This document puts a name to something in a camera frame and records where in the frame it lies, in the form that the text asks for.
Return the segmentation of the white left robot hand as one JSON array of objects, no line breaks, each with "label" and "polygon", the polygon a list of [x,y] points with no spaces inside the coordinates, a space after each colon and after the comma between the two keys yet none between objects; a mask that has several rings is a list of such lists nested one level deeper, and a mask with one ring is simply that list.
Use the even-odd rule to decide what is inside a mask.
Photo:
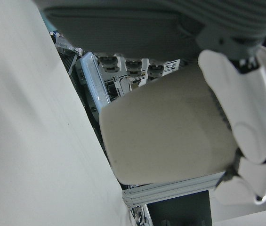
[{"label": "white left robot hand", "polygon": [[109,73],[148,59],[150,80],[108,101],[88,80],[115,177],[125,185],[222,172],[223,204],[266,201],[266,0],[37,0]]}]

